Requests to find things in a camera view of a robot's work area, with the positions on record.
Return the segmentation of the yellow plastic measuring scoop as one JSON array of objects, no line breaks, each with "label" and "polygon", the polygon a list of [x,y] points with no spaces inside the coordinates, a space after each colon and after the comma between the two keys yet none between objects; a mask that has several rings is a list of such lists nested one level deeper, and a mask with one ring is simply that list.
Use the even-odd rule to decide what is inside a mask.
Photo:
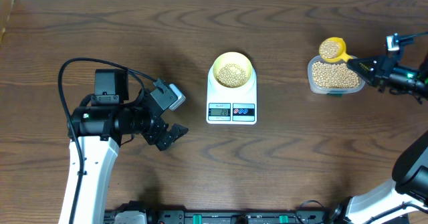
[{"label": "yellow plastic measuring scoop", "polygon": [[336,63],[336,62],[347,62],[353,59],[351,55],[346,52],[346,44],[342,38],[329,37],[325,39],[319,47],[319,55],[323,60]]}]

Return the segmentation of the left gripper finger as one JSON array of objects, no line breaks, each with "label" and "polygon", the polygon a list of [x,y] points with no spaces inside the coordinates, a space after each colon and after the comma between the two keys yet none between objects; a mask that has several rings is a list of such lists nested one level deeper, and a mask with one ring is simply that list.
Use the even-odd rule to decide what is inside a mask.
[{"label": "left gripper finger", "polygon": [[170,138],[172,140],[177,140],[180,137],[186,135],[189,129],[187,127],[181,126],[180,124],[173,124],[171,129],[169,130]]},{"label": "left gripper finger", "polygon": [[167,150],[175,141],[175,137],[170,132],[162,133],[157,140],[154,142],[154,145],[160,150]]}]

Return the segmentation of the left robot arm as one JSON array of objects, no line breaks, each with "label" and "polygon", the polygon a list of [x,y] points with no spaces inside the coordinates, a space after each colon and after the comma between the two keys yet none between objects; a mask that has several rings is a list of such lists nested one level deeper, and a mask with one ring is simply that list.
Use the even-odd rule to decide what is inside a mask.
[{"label": "left robot arm", "polygon": [[59,222],[103,223],[122,137],[140,134],[160,151],[168,149],[188,128],[169,126],[161,116],[184,101],[177,90],[152,92],[127,104],[112,95],[87,95],[68,120],[70,169]]}]

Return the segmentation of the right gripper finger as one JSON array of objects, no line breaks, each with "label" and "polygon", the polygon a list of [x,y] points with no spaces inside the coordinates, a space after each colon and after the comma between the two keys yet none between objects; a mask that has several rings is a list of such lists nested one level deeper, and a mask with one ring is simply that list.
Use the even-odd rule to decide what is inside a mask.
[{"label": "right gripper finger", "polygon": [[377,58],[353,58],[347,61],[347,66],[352,71],[374,71]]},{"label": "right gripper finger", "polygon": [[379,79],[376,77],[377,65],[374,71],[353,71],[359,77],[361,77],[368,85],[377,87],[379,85]]}]

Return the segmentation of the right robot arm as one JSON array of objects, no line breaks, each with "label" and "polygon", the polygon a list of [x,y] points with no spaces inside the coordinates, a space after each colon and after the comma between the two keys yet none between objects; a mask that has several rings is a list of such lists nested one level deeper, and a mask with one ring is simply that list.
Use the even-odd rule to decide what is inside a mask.
[{"label": "right robot arm", "polygon": [[[427,62],[418,70],[400,66],[385,55],[350,59],[350,70],[380,92],[427,99]],[[427,133],[397,159],[392,177],[366,194],[349,197],[331,212],[327,223],[386,223],[413,211],[427,213]]]}]

